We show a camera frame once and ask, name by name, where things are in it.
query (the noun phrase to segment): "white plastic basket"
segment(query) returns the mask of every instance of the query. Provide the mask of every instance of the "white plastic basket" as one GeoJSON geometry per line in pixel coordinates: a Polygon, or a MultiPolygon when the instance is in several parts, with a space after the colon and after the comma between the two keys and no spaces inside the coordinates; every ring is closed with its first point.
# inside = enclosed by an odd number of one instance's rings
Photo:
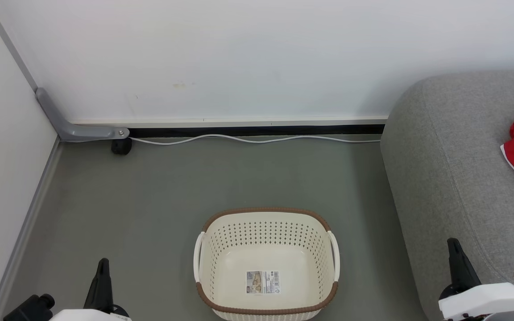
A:
{"type": "Polygon", "coordinates": [[[230,321],[308,320],[333,299],[339,274],[336,238],[307,210],[221,212],[205,224],[194,249],[198,293],[230,321]]]}

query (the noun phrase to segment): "white cable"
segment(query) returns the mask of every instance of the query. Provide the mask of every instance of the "white cable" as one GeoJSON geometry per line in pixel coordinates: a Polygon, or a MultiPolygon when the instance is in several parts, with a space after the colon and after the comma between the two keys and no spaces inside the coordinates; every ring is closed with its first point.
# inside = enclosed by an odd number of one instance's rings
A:
{"type": "Polygon", "coordinates": [[[220,135],[220,134],[201,135],[201,136],[188,138],[187,140],[180,140],[179,142],[172,142],[172,143],[152,142],[150,140],[141,140],[139,138],[134,138],[134,137],[129,137],[129,138],[131,140],[135,140],[137,142],[142,142],[142,143],[146,143],[146,144],[169,146],[169,145],[183,144],[183,143],[191,142],[192,140],[198,140],[200,138],[206,138],[206,137],[228,138],[229,140],[237,140],[239,142],[251,143],[251,144],[266,144],[266,143],[282,142],[284,140],[297,140],[299,138],[316,138],[317,140],[334,140],[335,142],[342,142],[342,143],[377,143],[377,142],[380,142],[380,140],[340,140],[338,138],[325,137],[325,136],[290,136],[290,137],[285,137],[285,138],[277,138],[276,140],[244,140],[243,138],[237,138],[237,137],[233,137],[233,136],[220,135]]]}

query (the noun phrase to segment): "barcode label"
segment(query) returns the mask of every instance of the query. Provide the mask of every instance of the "barcode label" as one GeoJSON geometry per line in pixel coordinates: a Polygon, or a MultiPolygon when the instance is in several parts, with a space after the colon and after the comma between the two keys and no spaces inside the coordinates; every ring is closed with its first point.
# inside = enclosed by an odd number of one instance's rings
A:
{"type": "Polygon", "coordinates": [[[248,271],[246,294],[280,294],[281,281],[278,271],[248,271]]]}

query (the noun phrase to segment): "gray metal bracket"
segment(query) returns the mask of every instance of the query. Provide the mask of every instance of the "gray metal bracket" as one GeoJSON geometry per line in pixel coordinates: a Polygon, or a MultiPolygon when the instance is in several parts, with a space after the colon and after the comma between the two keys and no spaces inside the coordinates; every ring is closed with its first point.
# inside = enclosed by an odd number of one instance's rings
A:
{"type": "Polygon", "coordinates": [[[98,126],[80,126],[71,124],[63,117],[49,93],[43,88],[35,90],[35,97],[39,105],[49,118],[51,125],[55,128],[59,138],[64,141],[80,141],[80,140],[123,140],[130,135],[128,128],[98,127],[98,126]]]}

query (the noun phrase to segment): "gray floor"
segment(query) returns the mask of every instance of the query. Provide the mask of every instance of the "gray floor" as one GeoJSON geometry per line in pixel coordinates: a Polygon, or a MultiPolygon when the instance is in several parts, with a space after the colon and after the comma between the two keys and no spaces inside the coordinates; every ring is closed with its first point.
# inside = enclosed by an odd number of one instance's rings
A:
{"type": "Polygon", "coordinates": [[[209,139],[135,143],[127,156],[110,153],[108,142],[62,148],[8,311],[44,292],[55,312],[82,307],[106,257],[114,301],[134,321],[220,320],[194,285],[202,225],[224,209],[283,206],[316,211],[339,240],[340,286],[316,320],[426,319],[379,144],[209,139]]]}

